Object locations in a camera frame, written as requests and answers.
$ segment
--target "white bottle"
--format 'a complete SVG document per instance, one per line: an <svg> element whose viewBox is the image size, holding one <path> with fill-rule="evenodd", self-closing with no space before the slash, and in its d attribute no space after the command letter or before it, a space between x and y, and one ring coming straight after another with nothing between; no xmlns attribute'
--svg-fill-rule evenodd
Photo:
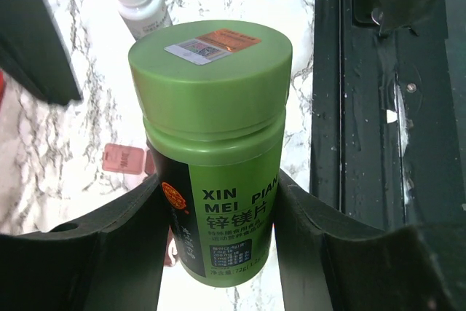
<svg viewBox="0 0 466 311"><path fill-rule="evenodd" d="M172 25L165 0L117 0L117 9L134 39Z"/></svg>

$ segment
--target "gray marble veining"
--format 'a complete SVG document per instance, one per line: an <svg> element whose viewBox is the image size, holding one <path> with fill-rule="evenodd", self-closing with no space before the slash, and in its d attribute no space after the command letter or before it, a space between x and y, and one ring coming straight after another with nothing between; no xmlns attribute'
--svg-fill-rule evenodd
<svg viewBox="0 0 466 311"><path fill-rule="evenodd" d="M48 2L84 101L66 108L46 106L8 81L0 109L0 150L5 159L1 166L9 174L0 186L0 232L11 235L48 231L106 204L142 180L101 168L107 143L143 148L146 142L127 64L134 41L114 0ZM167 4L174 23L247 20L290 38L293 74L281 167L308 189L314 0L167 0ZM206 287L187 277L179 264L166 269L160 310L171 310L170 290L175 286L192 291L192 298L178 303L186 302L194 310L283 310L274 247L260 274L236 288Z"/></svg>

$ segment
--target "orange logo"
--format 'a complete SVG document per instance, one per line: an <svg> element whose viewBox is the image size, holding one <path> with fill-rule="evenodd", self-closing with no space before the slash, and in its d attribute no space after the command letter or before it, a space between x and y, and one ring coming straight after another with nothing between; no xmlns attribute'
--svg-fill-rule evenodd
<svg viewBox="0 0 466 311"><path fill-rule="evenodd" d="M186 201L181 196L180 192L176 191L171 185L162 182L163 192L168 199L168 202L176 209L183 210L186 208Z"/></svg>

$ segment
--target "green bottle cap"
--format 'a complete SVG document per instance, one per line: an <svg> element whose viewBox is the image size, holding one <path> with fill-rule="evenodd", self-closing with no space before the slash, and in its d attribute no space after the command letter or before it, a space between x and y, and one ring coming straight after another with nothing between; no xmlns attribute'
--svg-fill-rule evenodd
<svg viewBox="0 0 466 311"><path fill-rule="evenodd" d="M208 20L163 28L129 52L146 128L197 140L253 133L279 118L292 46L255 23Z"/></svg>

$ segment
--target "black holder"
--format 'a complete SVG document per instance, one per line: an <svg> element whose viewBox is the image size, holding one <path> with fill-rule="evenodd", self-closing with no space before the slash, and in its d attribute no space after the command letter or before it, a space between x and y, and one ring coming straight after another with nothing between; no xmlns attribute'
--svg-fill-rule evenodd
<svg viewBox="0 0 466 311"><path fill-rule="evenodd" d="M152 176L51 232L0 236L0 310L156 310L164 198ZM286 311L466 310L465 226L386 234L325 205L284 172L276 208Z"/></svg>

